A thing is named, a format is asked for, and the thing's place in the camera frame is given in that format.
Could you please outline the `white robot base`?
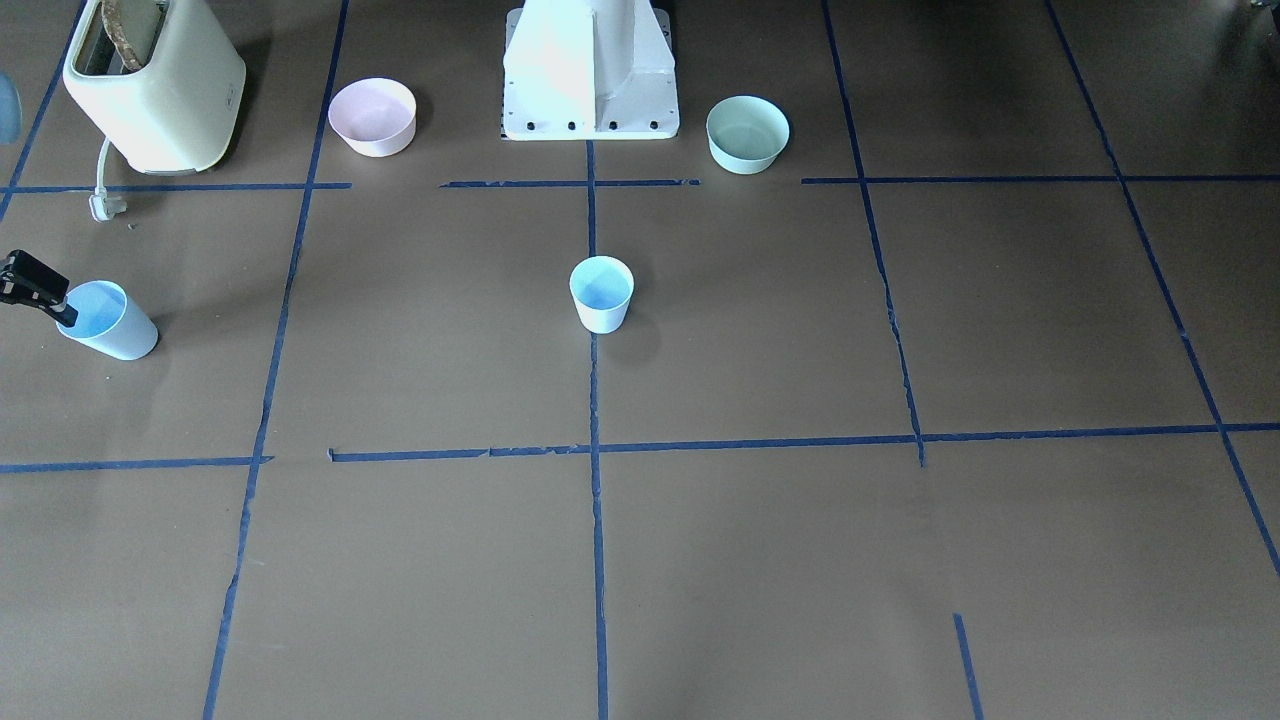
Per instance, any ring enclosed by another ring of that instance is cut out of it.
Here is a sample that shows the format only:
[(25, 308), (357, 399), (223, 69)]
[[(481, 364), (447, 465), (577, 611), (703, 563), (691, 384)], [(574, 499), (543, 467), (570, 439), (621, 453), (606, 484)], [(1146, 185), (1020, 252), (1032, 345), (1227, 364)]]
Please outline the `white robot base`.
[(506, 17), (500, 131), (521, 142), (657, 141), (681, 126), (669, 10), (526, 1)]

